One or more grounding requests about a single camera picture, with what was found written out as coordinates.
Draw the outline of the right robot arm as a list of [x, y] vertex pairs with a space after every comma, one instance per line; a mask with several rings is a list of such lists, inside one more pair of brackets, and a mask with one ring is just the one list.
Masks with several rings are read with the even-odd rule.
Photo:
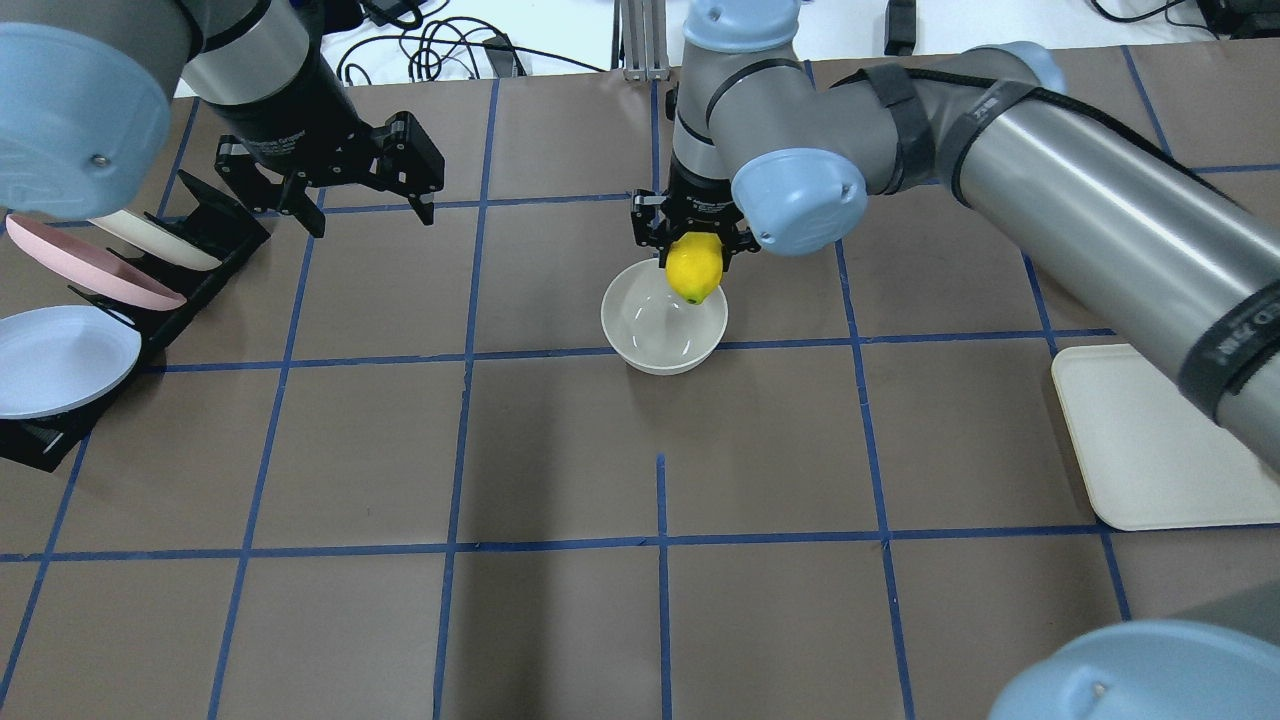
[[872, 195], [929, 179], [978, 211], [1277, 465], [1277, 231], [1123, 123], [1064, 92], [1032, 42], [813, 87], [796, 1], [695, 1], [666, 192], [632, 205], [662, 259], [691, 231], [744, 251], [815, 252]]

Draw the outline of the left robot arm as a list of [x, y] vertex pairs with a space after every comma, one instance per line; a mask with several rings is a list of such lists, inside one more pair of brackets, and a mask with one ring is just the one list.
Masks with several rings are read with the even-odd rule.
[[224, 122], [215, 169], [243, 209], [320, 237], [310, 190], [358, 184], [433, 223], [440, 150], [411, 113], [362, 120], [288, 1], [5, 1], [3, 206], [63, 220], [125, 208], [178, 85]]

